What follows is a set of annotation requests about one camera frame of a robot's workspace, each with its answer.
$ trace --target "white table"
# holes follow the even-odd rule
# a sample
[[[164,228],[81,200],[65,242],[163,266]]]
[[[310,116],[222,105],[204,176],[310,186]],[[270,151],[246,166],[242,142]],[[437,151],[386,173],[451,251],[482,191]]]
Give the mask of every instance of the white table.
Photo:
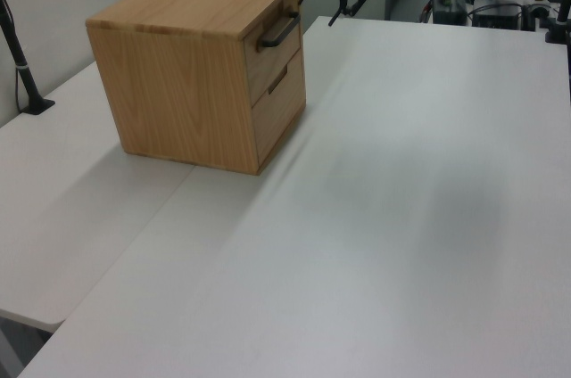
[[[327,22],[273,164],[193,171],[22,378],[569,376],[565,48]]]
[[[0,129],[0,316],[53,332],[193,166],[129,156],[95,64]]]

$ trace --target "black metal handle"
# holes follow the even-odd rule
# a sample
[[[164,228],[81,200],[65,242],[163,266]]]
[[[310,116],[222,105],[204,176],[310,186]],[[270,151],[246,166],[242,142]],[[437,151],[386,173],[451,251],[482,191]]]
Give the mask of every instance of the black metal handle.
[[[300,24],[302,16],[298,12],[290,12],[289,18],[291,19],[290,22],[285,26],[285,28],[280,32],[280,34],[274,39],[260,39],[260,43],[258,44],[259,48],[273,48],[280,45],[284,42],[287,35],[289,35],[292,30],[294,30],[295,26]]]

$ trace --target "black box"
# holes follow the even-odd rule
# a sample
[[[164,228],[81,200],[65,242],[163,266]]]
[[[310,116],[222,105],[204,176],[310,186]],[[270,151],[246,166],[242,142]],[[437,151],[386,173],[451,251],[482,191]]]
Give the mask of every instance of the black box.
[[[433,0],[433,23],[466,25],[466,0],[450,0],[444,4],[441,0]]]
[[[491,6],[486,10],[480,8]],[[477,28],[517,30],[521,9],[511,1],[475,1],[472,26]]]

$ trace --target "wooden drawer front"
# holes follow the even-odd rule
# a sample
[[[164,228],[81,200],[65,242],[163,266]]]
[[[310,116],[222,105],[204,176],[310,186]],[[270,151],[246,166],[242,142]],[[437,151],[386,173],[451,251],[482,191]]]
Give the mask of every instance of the wooden drawer front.
[[[287,24],[287,14],[299,11],[297,0],[283,0],[276,5],[265,20],[244,39],[248,84],[252,106],[260,99],[279,72],[301,48],[302,31],[297,25],[280,45],[271,48],[258,47],[259,41],[272,30]]]
[[[280,71],[275,80],[277,85],[261,96],[252,108],[253,129],[258,146],[258,160],[261,164],[289,123],[305,105],[305,83],[303,77],[302,51]]]

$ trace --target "wooden drawer box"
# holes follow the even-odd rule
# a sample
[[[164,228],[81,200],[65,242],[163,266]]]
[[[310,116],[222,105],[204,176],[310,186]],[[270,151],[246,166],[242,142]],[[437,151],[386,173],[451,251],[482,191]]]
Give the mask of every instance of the wooden drawer box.
[[[122,0],[86,22],[125,152],[259,174],[305,108],[298,0]]]

